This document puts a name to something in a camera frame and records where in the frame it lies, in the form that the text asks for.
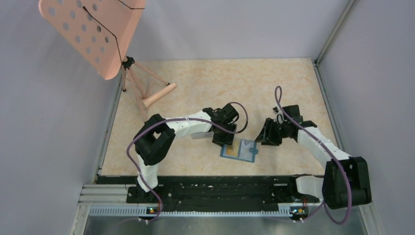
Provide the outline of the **gold card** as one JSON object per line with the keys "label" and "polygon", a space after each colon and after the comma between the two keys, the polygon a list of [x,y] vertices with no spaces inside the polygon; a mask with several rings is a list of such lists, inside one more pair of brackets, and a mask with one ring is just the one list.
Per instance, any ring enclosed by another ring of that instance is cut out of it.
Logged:
{"label": "gold card", "polygon": [[223,156],[237,158],[239,153],[239,146],[225,145],[223,148]]}

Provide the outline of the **clear plastic card box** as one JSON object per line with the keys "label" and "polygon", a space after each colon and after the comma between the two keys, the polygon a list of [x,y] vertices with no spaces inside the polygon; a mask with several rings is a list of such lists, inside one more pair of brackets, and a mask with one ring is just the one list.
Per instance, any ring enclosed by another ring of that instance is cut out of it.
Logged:
{"label": "clear plastic card box", "polygon": [[190,135],[190,137],[193,140],[197,140],[197,139],[212,139],[214,136],[213,132],[197,132],[197,133],[192,133]]}

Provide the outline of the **blue leather card holder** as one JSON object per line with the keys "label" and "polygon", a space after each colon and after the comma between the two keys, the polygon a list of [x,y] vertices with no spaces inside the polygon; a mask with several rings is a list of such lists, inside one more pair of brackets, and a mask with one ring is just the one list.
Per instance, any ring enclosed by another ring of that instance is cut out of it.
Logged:
{"label": "blue leather card holder", "polygon": [[254,163],[258,154],[257,143],[252,140],[235,139],[232,145],[223,145],[220,157]]}

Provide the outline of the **silver card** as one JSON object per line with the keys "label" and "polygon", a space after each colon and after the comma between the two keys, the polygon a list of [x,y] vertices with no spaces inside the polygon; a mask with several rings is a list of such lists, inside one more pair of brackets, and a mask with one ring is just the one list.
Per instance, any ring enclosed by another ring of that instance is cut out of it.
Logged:
{"label": "silver card", "polygon": [[250,140],[240,140],[238,158],[245,162],[255,162],[255,157],[258,154],[256,142]]}

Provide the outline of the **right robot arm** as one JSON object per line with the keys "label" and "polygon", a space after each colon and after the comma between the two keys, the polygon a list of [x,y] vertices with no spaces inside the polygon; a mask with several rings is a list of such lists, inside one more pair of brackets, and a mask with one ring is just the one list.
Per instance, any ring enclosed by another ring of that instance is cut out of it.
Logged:
{"label": "right robot arm", "polygon": [[298,105],[274,107],[276,118],[267,118],[255,141],[279,146],[284,138],[294,139],[309,150],[324,168],[324,175],[295,175],[287,196],[294,202],[306,195],[320,198],[330,209],[368,204],[372,201],[369,170],[363,157],[353,157],[327,139],[317,125],[304,120]]}

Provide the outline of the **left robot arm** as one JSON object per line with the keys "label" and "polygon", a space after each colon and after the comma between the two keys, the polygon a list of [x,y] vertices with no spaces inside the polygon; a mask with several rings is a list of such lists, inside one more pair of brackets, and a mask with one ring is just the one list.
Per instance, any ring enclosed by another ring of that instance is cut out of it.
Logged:
{"label": "left robot arm", "polygon": [[144,202],[152,202],[157,196],[158,167],[176,138],[196,135],[213,135],[216,145],[231,145],[238,133],[236,121],[239,113],[231,103],[223,108],[203,108],[201,111],[182,117],[163,118],[152,115],[133,138],[138,156],[138,196]]}

